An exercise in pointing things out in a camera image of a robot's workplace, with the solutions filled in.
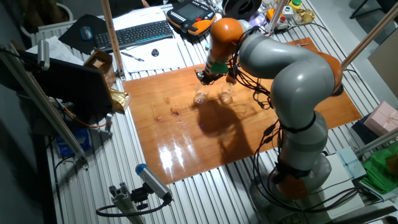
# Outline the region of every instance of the pen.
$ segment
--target pen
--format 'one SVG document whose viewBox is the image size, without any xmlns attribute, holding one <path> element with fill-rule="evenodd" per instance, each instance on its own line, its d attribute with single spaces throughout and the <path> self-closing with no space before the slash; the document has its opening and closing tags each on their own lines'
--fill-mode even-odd
<svg viewBox="0 0 398 224">
<path fill-rule="evenodd" d="M 125 55 L 125 56 L 127 56 L 127 57 L 134 58 L 134 59 L 136 59 L 136 60 L 139 61 L 139 62 L 144 62 L 143 59 L 134 57 L 134 56 L 132 56 L 131 54 L 127 54 L 127 53 L 124 53 L 124 52 L 120 52 L 120 53 L 122 53 L 123 55 Z"/>
</svg>

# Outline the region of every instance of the chair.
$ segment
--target chair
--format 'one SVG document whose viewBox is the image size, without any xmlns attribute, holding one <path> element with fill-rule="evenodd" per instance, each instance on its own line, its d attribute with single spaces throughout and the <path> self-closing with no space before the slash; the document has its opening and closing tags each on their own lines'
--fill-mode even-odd
<svg viewBox="0 0 398 224">
<path fill-rule="evenodd" d="M 362 4 L 357 9 L 355 9 L 354 13 L 349 18 L 350 19 L 355 19 L 357 17 L 364 16 L 366 14 L 369 14 L 369 13 L 372 13 L 372 12 L 375 12 L 375 11 L 378 11 L 378 10 L 382 10 L 384 13 L 387 13 L 397 3 L 398 0 L 376 0 L 377 3 L 379 3 L 380 8 L 373 9 L 373 10 L 370 10 L 368 12 L 364 12 L 364 13 L 360 13 L 359 15 L 356 15 L 356 13 L 367 3 L 367 1 L 368 0 L 364 0 L 362 2 Z"/>
</svg>

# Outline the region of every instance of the black keyboard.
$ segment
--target black keyboard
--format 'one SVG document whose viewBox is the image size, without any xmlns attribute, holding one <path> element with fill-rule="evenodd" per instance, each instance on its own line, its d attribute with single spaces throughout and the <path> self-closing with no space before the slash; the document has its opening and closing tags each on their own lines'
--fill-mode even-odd
<svg viewBox="0 0 398 224">
<path fill-rule="evenodd" d="M 173 32 L 166 21 L 159 21 L 117 30 L 116 37 L 118 38 L 119 48 L 125 49 L 126 47 L 148 44 L 160 39 L 173 37 Z M 102 51 L 112 51 L 108 33 L 95 35 L 95 44 Z"/>
</svg>

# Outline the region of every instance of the white desk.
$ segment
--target white desk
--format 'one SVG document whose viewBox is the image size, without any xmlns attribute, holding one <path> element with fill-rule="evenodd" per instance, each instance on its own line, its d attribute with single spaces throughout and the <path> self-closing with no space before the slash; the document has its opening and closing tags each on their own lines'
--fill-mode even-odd
<svg viewBox="0 0 398 224">
<path fill-rule="evenodd" d="M 303 0 L 303 7 L 310 8 L 317 13 L 307 0 Z M 170 8 L 171 6 L 164 6 L 164 10 Z M 325 26 L 318 14 L 314 22 Z M 32 43 L 35 45 L 39 39 L 54 35 L 60 37 L 72 24 L 72 22 L 66 22 L 41 27 L 40 32 L 32 36 Z M 181 39 L 179 35 L 175 34 L 175 36 L 178 41 L 179 53 L 182 54 L 186 66 L 205 62 L 207 55 L 205 45 L 208 43 L 208 38 L 192 37 L 191 42 L 194 44 L 191 44 L 188 40 Z M 304 37 L 311 37 L 319 50 L 340 61 L 347 55 L 333 42 L 326 31 L 315 26 L 296 27 L 288 33 L 277 35 L 275 39 L 288 42 Z M 71 51 L 83 61 L 88 58 L 88 55 L 81 54 L 75 49 L 71 49 Z M 149 70 L 126 75 L 126 78 L 132 80 L 167 71 L 170 70 Z M 347 94 L 362 115 L 370 113 L 378 105 L 378 99 L 360 76 L 344 72 L 343 84 Z M 114 87 L 123 91 L 119 79 Z M 348 146 L 360 147 L 363 145 L 360 140 L 350 134 L 349 128 L 352 125 L 349 123 L 329 130 L 326 145 L 326 150 L 329 153 Z M 111 194 L 108 191 L 110 185 L 126 182 L 130 190 L 142 186 L 142 180 L 134 171 L 136 165 L 145 163 L 145 160 L 129 109 L 126 114 L 115 114 L 111 131 L 113 135 L 106 141 L 98 135 L 92 135 L 95 150 L 87 153 L 90 165 L 88 170 L 74 168 L 71 162 L 60 165 L 56 173 L 58 180 L 62 180 L 58 189 L 59 196 L 52 169 L 54 164 L 62 158 L 54 153 L 54 149 L 47 149 L 58 223 L 63 223 L 63 221 L 64 223 L 79 224 L 128 223 L 126 218 L 104 218 L 95 213 L 96 208 L 112 204 Z M 263 152 L 261 160 L 266 169 L 271 170 L 277 160 L 277 152 L 275 150 Z M 259 223 L 248 195 L 248 188 L 253 178 L 251 170 L 251 160 L 246 158 L 170 184 L 169 187 L 175 200 L 172 206 L 150 215 L 144 215 L 144 218 L 147 223 L 153 224 Z M 155 195 L 149 197 L 148 203 L 150 208 L 160 205 L 160 201 Z"/>
</svg>

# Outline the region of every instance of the green object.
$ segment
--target green object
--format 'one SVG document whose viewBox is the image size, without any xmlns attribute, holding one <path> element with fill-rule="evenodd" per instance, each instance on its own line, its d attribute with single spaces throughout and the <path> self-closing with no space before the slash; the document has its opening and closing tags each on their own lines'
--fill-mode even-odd
<svg viewBox="0 0 398 224">
<path fill-rule="evenodd" d="M 293 5 L 299 6 L 301 4 L 301 0 L 292 0 Z"/>
<path fill-rule="evenodd" d="M 213 73 L 227 73 L 228 66 L 225 63 L 214 63 L 211 65 L 210 71 Z"/>
<path fill-rule="evenodd" d="M 375 152 L 362 164 L 368 176 L 362 181 L 380 194 L 386 194 L 398 187 L 398 178 L 390 174 L 386 158 L 398 153 L 398 142 Z"/>
</svg>

